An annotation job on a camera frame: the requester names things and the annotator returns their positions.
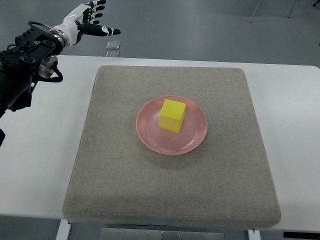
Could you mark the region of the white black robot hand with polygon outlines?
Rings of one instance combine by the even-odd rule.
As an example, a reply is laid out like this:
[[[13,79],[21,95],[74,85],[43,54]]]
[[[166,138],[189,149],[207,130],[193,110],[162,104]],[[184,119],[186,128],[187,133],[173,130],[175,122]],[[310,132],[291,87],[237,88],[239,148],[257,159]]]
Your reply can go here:
[[[71,47],[80,42],[82,35],[106,37],[119,35],[117,28],[100,25],[105,0],[93,0],[82,3],[72,10],[59,25],[52,27],[49,33],[62,39],[62,45]]]

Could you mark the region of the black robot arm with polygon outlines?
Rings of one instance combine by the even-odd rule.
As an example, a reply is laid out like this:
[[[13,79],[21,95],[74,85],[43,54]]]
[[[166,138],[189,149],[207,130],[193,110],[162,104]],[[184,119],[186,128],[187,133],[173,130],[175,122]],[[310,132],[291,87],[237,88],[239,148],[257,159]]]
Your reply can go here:
[[[39,22],[15,38],[0,53],[0,114],[28,108],[38,82],[60,83],[57,56],[67,47],[61,30],[52,30]]]

